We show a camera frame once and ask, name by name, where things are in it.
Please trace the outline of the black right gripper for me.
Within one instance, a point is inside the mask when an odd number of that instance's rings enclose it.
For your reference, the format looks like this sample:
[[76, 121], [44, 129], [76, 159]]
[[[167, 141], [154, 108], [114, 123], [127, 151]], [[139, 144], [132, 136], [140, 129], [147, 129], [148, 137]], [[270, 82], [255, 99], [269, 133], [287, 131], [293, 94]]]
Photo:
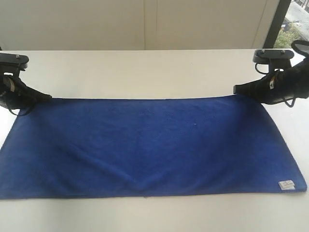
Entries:
[[297, 98], [309, 97], [309, 43], [294, 41], [291, 48], [304, 59], [284, 71], [275, 71], [272, 75], [260, 80], [234, 85], [233, 93], [257, 100], [269, 105], [285, 103], [294, 105]]

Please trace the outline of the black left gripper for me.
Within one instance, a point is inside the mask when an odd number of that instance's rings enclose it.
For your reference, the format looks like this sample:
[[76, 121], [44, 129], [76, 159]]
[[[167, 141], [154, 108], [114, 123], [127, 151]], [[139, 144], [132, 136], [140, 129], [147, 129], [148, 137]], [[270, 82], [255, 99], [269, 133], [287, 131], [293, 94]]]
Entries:
[[28, 87], [19, 77], [0, 75], [0, 105], [6, 109], [27, 109], [31, 104], [49, 102], [51, 95]]

